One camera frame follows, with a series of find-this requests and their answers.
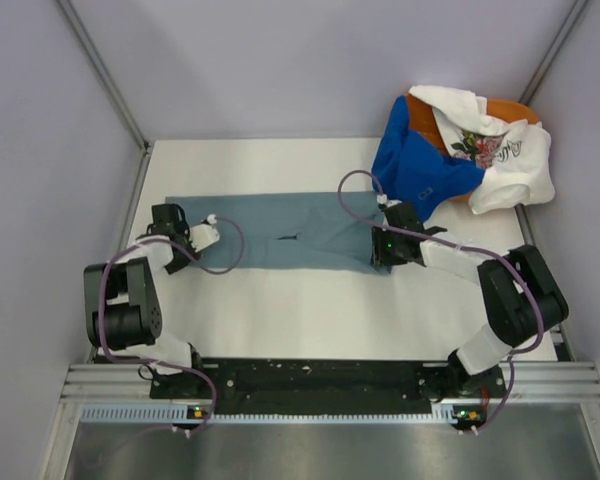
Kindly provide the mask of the grey-blue t shirt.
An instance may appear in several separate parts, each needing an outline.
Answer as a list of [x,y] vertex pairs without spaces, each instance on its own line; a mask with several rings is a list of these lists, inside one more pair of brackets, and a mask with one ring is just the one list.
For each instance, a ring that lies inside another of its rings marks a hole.
[[387,275],[373,264],[371,227],[342,208],[334,192],[225,196],[171,196],[186,219],[198,223],[210,214],[228,218],[218,224],[220,240],[202,252],[211,269],[239,268],[345,270]]

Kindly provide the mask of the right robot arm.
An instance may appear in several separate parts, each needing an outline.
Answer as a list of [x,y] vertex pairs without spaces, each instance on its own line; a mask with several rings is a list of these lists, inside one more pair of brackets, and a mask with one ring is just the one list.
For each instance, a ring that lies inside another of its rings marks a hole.
[[540,339],[569,315],[567,301],[537,247],[523,244],[494,258],[461,244],[446,229],[426,229],[410,203],[377,197],[385,217],[372,228],[376,267],[410,263],[446,271],[481,290],[487,323],[452,351],[447,366],[422,384],[432,400],[467,396],[482,386],[501,359],[529,339]]

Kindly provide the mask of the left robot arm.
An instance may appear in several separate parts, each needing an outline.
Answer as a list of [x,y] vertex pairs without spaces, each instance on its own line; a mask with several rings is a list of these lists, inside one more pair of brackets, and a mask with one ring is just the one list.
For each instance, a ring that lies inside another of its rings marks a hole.
[[172,375],[174,387],[192,397],[206,387],[207,374],[193,345],[167,331],[157,278],[181,271],[199,255],[182,207],[159,204],[151,213],[146,232],[130,247],[84,269],[86,333],[107,360]]

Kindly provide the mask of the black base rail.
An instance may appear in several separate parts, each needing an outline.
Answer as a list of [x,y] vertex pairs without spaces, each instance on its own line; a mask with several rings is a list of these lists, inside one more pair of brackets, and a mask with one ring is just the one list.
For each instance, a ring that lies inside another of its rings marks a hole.
[[348,415],[427,413],[443,400],[468,399],[484,405],[505,393],[496,366],[482,386],[438,401],[422,384],[441,372],[444,362],[380,360],[229,359],[202,360],[205,379],[189,373],[165,376],[142,367],[150,396],[162,400],[217,401],[219,415]]

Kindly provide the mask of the royal blue t shirt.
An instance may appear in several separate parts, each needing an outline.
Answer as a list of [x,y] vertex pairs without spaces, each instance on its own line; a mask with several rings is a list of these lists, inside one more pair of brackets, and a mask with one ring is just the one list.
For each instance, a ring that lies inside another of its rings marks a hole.
[[404,96],[391,108],[371,172],[380,183],[377,191],[391,200],[413,204],[422,221],[441,203],[472,193],[485,176],[473,162],[441,154],[412,129]]

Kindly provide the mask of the aluminium frame profile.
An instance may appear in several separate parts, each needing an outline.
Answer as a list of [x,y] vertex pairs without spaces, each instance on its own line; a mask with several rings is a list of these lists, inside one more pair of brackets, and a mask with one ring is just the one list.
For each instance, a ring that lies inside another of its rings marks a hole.
[[[504,379],[515,374],[512,403],[600,403],[600,377],[591,362],[518,361],[501,366]],[[144,401],[150,383],[133,365],[76,364],[69,367],[61,391],[66,401]]]

